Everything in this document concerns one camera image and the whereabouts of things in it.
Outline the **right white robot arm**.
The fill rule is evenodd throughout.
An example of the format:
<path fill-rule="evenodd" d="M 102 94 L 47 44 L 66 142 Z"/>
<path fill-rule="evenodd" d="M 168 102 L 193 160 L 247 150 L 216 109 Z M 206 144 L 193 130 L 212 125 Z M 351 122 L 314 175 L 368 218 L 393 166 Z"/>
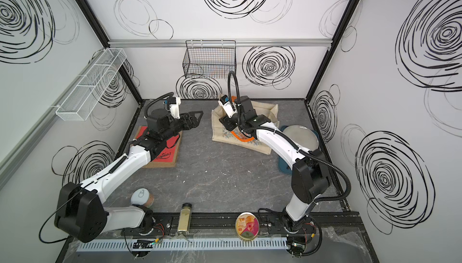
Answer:
<path fill-rule="evenodd" d="M 282 222 L 286 231 L 296 233 L 314 208 L 315 199 L 324 194 L 331 184 L 324 155 L 318 149 L 312 152 L 290 139 L 270 118 L 258 114 L 246 96 L 232 101 L 223 94 L 218 104 L 225 111 L 220 123 L 227 130 L 237 128 L 267 145 L 292 170 L 291 188 L 294 194 L 283 210 Z"/>

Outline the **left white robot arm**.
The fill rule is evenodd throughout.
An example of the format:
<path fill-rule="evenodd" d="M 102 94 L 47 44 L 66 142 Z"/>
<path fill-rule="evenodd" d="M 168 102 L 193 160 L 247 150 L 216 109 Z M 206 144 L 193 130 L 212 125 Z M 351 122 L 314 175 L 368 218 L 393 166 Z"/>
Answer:
<path fill-rule="evenodd" d="M 134 229 L 149 235 L 155 229 L 152 210 L 143 205 L 106 208 L 103 203 L 131 175 L 149 164 L 167 147 L 169 139 L 182 131 L 197 128 L 203 111 L 191 111 L 172 116 L 161 108 L 146 116 L 148 126 L 143 135 L 109 166 L 94 176 L 62 187 L 58 197 L 54 225 L 83 243 L 101 233 Z"/>

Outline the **red Christmas jute bag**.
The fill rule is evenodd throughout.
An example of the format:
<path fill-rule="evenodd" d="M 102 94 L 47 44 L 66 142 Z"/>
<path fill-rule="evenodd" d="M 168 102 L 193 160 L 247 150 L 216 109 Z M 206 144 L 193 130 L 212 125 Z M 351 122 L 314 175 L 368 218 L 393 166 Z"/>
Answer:
<path fill-rule="evenodd" d="M 144 169 L 152 168 L 169 168 L 175 167 L 178 160 L 179 148 L 181 142 L 181 134 L 176 137 L 170 138 L 167 141 L 167 147 L 149 164 L 146 164 Z"/>

